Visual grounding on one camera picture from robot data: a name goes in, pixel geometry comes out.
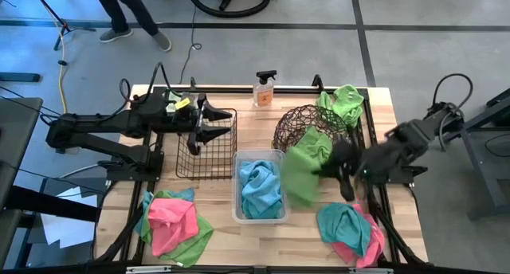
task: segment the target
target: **shoe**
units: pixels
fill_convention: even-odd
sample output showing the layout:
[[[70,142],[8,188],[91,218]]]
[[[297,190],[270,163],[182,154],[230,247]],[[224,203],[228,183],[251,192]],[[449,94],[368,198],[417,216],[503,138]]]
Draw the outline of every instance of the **shoe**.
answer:
[[[158,44],[158,47],[164,51],[168,52],[170,49],[172,49],[172,41],[168,38],[167,35],[161,33],[158,31],[156,35],[154,35],[152,38],[154,38],[154,41]]]
[[[109,43],[109,42],[115,41],[119,38],[129,37],[131,35],[133,35],[133,30],[131,28],[128,29],[127,31],[118,32],[118,33],[113,31],[113,29],[110,29],[110,30],[106,31],[105,33],[103,33],[101,35],[101,37],[99,37],[99,41],[101,43]]]

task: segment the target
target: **blue cloth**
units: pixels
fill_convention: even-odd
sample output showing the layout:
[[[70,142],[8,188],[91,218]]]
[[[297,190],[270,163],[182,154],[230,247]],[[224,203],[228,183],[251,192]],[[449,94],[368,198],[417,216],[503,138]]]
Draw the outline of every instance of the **blue cloth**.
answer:
[[[165,190],[167,194],[169,194],[173,198],[181,198],[189,202],[193,202],[194,199],[194,189],[189,188],[185,189],[181,192],[175,193],[171,190]],[[152,197],[154,195],[148,191],[145,190],[145,193],[143,194],[143,200],[142,203],[140,203],[143,207],[143,213],[147,210],[147,207],[151,204]],[[142,220],[143,217],[138,220],[138,222],[135,225],[135,231],[140,235],[142,233]]]
[[[365,257],[370,242],[370,223],[351,205],[332,203],[317,213],[320,237],[326,243],[343,242]]]
[[[239,181],[242,212],[248,219],[280,218],[280,171],[274,162],[242,162]]]

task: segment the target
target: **concrete floor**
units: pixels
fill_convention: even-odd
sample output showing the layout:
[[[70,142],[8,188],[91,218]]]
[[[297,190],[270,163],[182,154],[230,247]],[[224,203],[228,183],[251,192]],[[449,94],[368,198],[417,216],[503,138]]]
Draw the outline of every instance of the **concrete floor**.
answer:
[[[0,3],[0,19],[49,18],[37,0],[9,1],[17,8]],[[108,20],[96,0],[47,1],[63,18]],[[203,1],[218,4],[216,0]],[[257,1],[234,0],[232,8]],[[510,25],[509,0],[359,1],[365,24]],[[193,6],[189,0],[144,2],[157,22],[191,20]],[[134,21],[128,10],[126,15]],[[272,0],[266,10],[251,18],[224,20],[198,11],[197,22],[354,24],[355,17],[351,0]],[[163,29],[173,41],[169,53],[158,51],[142,29],[107,45],[97,40],[103,31],[76,31],[66,38],[70,66],[65,75],[65,94],[71,112],[112,112],[122,102],[118,81],[125,77],[132,84],[147,83],[158,61],[164,63],[171,82],[179,81],[190,44],[189,29]],[[0,27],[0,62],[2,71],[40,73],[43,80],[39,84],[2,85],[24,96],[39,96],[46,107],[60,111],[57,60],[61,54],[52,50],[56,35],[54,28]],[[195,40],[203,44],[203,49],[193,51],[185,83],[194,76],[199,84],[252,84],[256,71],[277,69],[278,84],[309,85],[319,73],[327,85],[367,86],[355,30],[197,29]],[[451,72],[464,72],[475,84],[473,96],[464,106],[467,118],[508,88],[508,33],[370,31],[367,44],[375,83],[390,88],[399,122],[423,117],[436,83]],[[439,99],[458,102],[466,92],[465,82],[452,79],[444,84]],[[46,131],[43,123],[37,124],[23,167],[60,175],[104,159],[85,150],[76,155],[57,155],[45,145]],[[480,182],[474,177],[464,146],[455,141],[447,153],[433,146],[418,163],[430,168],[417,179],[415,190],[430,261],[454,268],[510,272],[510,217],[471,222],[466,216],[484,201],[485,193],[480,192]],[[40,180],[20,173],[16,183],[38,189]],[[87,260],[88,253],[83,255]],[[41,255],[33,255],[33,266],[56,263],[34,256]]]

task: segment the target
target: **jeans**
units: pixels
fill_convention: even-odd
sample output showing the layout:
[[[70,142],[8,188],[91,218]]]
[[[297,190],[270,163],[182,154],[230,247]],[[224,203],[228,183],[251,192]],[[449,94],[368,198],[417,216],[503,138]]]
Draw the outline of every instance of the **jeans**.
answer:
[[[104,10],[112,19],[112,29],[116,33],[125,32],[129,29],[129,25],[126,22],[126,18],[117,0],[99,0]],[[142,26],[142,28],[154,36],[158,33],[158,26],[152,20],[149,11],[143,4],[142,0],[120,0],[125,4],[135,15],[136,21]]]

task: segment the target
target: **person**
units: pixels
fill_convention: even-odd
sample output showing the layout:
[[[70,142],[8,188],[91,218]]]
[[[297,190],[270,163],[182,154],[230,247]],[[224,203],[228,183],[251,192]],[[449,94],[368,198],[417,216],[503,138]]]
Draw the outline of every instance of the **person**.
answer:
[[[120,0],[125,4],[135,15],[136,21],[142,26],[142,28],[152,36],[154,41],[158,44],[161,50],[167,52],[170,51],[172,43],[170,39],[159,31],[158,26],[152,20],[152,16],[143,4],[142,0]],[[120,39],[122,37],[128,37],[133,34],[133,30],[129,27],[126,22],[126,17],[120,9],[120,4],[117,0],[99,0],[108,16],[112,19],[112,28],[100,36],[99,41],[102,43],[109,43]]]

